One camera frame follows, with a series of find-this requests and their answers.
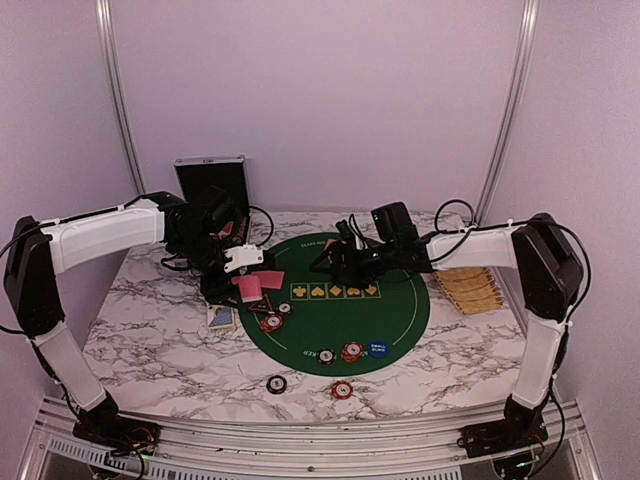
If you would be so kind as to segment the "red playing card deck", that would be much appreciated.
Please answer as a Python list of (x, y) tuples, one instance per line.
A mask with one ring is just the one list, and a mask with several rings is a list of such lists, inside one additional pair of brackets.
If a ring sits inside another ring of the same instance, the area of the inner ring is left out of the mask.
[(260, 279), (255, 275), (243, 275), (237, 278), (237, 287), (243, 303), (260, 301), (263, 297)]

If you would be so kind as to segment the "black red triangular dealer button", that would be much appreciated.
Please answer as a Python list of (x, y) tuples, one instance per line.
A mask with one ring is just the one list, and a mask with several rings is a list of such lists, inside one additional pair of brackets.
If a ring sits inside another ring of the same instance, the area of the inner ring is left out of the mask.
[(253, 302), (249, 307), (248, 311), (252, 313), (263, 313), (263, 314), (274, 314), (275, 309), (272, 306), (269, 297), (264, 295), (260, 300)]

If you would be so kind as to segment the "blue small blind button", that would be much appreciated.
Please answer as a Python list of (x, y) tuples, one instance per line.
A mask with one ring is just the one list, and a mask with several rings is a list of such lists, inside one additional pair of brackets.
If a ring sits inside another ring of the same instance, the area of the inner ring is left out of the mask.
[(372, 358), (382, 359), (389, 355), (390, 345), (386, 341), (371, 341), (367, 346), (368, 355)]

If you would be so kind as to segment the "black orange 100 chip stack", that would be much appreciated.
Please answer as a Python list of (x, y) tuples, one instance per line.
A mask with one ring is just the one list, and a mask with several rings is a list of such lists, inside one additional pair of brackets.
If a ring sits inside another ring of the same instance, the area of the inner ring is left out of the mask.
[(266, 389), (269, 393), (274, 395), (282, 394), (287, 389), (287, 381), (281, 375), (273, 375), (268, 378)]

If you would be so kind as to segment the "red beige 5 chip stack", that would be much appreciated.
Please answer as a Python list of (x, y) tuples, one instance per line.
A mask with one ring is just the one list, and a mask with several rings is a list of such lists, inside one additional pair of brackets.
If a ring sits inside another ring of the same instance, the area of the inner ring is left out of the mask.
[(336, 381), (331, 387), (332, 396), (338, 400), (345, 400), (353, 395), (353, 387), (347, 381)]

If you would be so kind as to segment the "red card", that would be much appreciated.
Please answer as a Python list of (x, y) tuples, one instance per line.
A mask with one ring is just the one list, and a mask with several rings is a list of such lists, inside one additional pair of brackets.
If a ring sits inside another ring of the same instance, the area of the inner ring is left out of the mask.
[(327, 254), (331, 254), (337, 251), (340, 248), (340, 245), (341, 243), (339, 240), (336, 240), (336, 239), (328, 240), (324, 247), (324, 252), (326, 252)]
[(257, 271), (260, 286), (264, 289), (280, 290), (284, 283), (285, 273), (282, 271)]

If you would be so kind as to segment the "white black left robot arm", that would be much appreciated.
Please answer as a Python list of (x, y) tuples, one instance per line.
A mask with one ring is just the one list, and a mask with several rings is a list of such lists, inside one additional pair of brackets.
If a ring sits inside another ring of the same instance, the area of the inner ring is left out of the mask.
[(88, 364), (68, 327), (60, 289), (64, 277), (94, 273), (93, 285), (107, 287), (117, 261), (138, 246), (162, 245), (210, 283), (215, 303), (232, 288), (231, 274), (262, 261), (255, 245), (234, 245), (224, 228), (240, 217), (233, 200), (218, 188), (187, 201), (166, 191), (140, 195), (101, 210), (66, 218), (19, 219), (6, 256), (4, 290), (22, 335), (48, 375), (79, 408), (79, 423), (106, 445), (125, 438), (119, 406)]

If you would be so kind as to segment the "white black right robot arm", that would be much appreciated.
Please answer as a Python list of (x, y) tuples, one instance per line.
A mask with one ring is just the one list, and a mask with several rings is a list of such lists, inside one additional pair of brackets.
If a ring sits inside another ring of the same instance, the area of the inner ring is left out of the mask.
[(495, 438), (515, 448), (539, 421), (564, 359), (570, 317), (584, 300), (591, 267), (579, 238), (547, 213), (494, 226), (440, 227), (419, 235), (402, 202), (372, 211), (377, 240), (361, 239), (346, 221), (310, 264), (347, 287), (365, 288), (392, 270), (432, 273), (467, 267), (506, 267), (519, 274), (528, 315), (518, 378)]

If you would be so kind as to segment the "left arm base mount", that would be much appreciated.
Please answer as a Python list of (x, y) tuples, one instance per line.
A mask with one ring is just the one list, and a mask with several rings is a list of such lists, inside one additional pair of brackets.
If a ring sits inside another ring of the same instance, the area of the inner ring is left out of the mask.
[(159, 439), (160, 426), (153, 422), (117, 416), (113, 422), (91, 424), (76, 422), (73, 435), (92, 443), (109, 447), (115, 455), (152, 454)]

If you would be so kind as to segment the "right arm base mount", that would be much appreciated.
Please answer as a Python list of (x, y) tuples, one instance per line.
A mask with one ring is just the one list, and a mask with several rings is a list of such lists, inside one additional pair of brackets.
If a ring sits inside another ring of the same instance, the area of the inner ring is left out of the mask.
[(461, 428), (457, 446), (463, 448), (469, 458), (477, 458), (528, 447), (548, 438), (543, 423), (534, 424), (527, 431), (519, 428), (508, 431), (505, 420), (496, 420)]

